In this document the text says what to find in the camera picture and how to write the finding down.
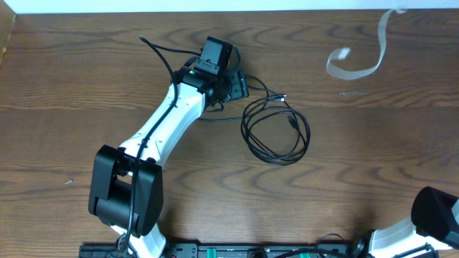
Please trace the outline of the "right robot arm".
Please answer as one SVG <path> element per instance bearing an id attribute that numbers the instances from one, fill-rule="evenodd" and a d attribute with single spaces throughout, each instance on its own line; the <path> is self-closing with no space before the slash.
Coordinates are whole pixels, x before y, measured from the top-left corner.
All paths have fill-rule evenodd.
<path id="1" fill-rule="evenodd" d="M 458 197 L 431 186 L 415 197 L 410 216 L 386 229 L 372 232 L 365 256 L 437 257 L 458 249 Z"/>

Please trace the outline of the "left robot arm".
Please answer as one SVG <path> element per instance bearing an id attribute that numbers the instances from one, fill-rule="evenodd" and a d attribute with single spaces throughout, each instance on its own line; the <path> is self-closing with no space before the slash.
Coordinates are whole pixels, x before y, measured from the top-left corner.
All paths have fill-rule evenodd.
<path id="1" fill-rule="evenodd" d="M 95 155 L 88 211 L 119 235 L 118 252 L 160 257 L 166 237 L 157 221 L 164 205 L 162 169 L 186 129 L 210 106 L 248 96 L 242 70 L 212 72 L 183 66 L 164 101 L 117 148 Z"/>

